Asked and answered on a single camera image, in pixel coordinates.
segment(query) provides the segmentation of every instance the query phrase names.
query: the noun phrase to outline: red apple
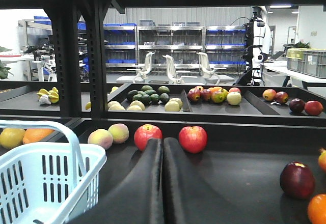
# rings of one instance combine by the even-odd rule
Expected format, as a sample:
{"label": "red apple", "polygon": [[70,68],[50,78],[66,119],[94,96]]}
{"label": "red apple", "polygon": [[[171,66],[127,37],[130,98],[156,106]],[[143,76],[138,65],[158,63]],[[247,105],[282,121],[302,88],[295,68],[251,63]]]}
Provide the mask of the red apple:
{"label": "red apple", "polygon": [[212,99],[212,92],[209,89],[204,89],[200,92],[200,97],[205,102],[209,102]]}
{"label": "red apple", "polygon": [[134,144],[140,151],[144,151],[150,138],[162,138],[162,131],[151,124],[140,126],[133,136]]}
{"label": "red apple", "polygon": [[207,133],[201,126],[185,126],[179,132],[179,142],[185,151],[197,154],[207,145]]}
{"label": "red apple", "polygon": [[278,92],[274,100],[280,104],[285,104],[289,100],[289,95],[286,92]]}
{"label": "red apple", "polygon": [[187,98],[191,102],[197,102],[200,99],[200,90],[198,90],[198,89],[190,89],[188,94],[187,94]]}
{"label": "red apple", "polygon": [[229,90],[229,93],[232,93],[232,92],[241,93],[241,90],[239,88],[233,87],[233,88],[230,88],[230,90]]}
{"label": "red apple", "polygon": [[301,113],[305,108],[305,102],[299,98],[293,98],[289,103],[289,108],[295,113]]}
{"label": "red apple", "polygon": [[281,173],[280,185],[286,195],[304,200],[315,190],[315,178],[307,165],[291,162]]}
{"label": "red apple", "polygon": [[266,101],[273,101],[276,95],[276,91],[274,89],[267,89],[263,92],[263,98]]}
{"label": "red apple", "polygon": [[202,86],[195,86],[195,89],[199,90],[199,91],[202,91],[204,90],[204,88]]}
{"label": "red apple", "polygon": [[221,90],[212,93],[212,101],[214,103],[222,103],[226,97]]}
{"label": "red apple", "polygon": [[311,100],[306,102],[305,112],[310,116],[318,116],[323,111],[323,106],[320,102]]}

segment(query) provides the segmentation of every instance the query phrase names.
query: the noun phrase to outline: white table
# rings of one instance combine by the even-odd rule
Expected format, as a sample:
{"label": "white table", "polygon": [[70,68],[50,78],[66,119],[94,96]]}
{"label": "white table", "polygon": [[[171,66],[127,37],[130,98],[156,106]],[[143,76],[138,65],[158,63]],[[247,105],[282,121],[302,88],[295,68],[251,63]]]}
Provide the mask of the white table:
{"label": "white table", "polygon": [[30,64],[30,61],[32,61],[33,63],[37,64],[39,81],[44,81],[42,61],[34,61],[34,55],[25,54],[19,57],[0,57],[0,62],[3,64],[11,64],[20,61],[24,61],[27,64],[27,80],[32,80],[31,64]]}
{"label": "white table", "polygon": [[273,63],[265,63],[264,68],[274,72],[278,72],[281,75],[285,75],[283,87],[286,87],[290,80],[290,77],[301,80],[304,89],[308,87],[326,87],[326,79],[317,78],[311,75],[302,74],[296,71],[292,71],[286,68],[286,66],[276,66]]}

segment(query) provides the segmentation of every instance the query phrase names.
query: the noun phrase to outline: humanoid robot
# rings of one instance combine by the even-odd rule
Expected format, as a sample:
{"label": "humanoid robot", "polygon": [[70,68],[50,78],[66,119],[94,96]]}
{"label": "humanoid robot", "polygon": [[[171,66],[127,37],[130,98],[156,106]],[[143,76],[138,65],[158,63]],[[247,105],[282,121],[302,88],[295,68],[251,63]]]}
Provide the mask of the humanoid robot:
{"label": "humanoid robot", "polygon": [[234,85],[259,86],[262,80],[262,62],[267,60],[270,46],[270,28],[266,23],[267,11],[264,6],[253,7],[253,17],[246,27],[246,45],[243,59],[246,71]]}

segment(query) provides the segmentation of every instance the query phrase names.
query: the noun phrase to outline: shelf post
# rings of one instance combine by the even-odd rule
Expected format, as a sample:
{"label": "shelf post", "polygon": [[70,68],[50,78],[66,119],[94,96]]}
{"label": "shelf post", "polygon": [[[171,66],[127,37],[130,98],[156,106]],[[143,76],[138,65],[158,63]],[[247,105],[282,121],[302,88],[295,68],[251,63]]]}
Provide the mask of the shelf post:
{"label": "shelf post", "polygon": [[51,19],[61,117],[81,117],[77,9],[72,0],[38,0]]}

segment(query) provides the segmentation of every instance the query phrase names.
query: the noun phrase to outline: orange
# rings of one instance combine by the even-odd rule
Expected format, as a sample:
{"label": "orange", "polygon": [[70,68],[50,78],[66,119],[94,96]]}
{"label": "orange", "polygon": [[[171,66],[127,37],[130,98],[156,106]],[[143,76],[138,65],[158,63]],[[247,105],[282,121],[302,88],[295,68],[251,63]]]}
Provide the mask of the orange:
{"label": "orange", "polygon": [[213,93],[213,92],[217,92],[219,90],[221,90],[222,88],[221,87],[211,87],[209,88],[209,90]]}
{"label": "orange", "polygon": [[318,194],[308,205],[308,217],[312,224],[326,223],[326,194]]}
{"label": "orange", "polygon": [[27,129],[24,135],[24,138],[22,139],[22,142],[24,144],[30,144],[39,142],[46,136],[50,135],[54,130],[52,129]]}

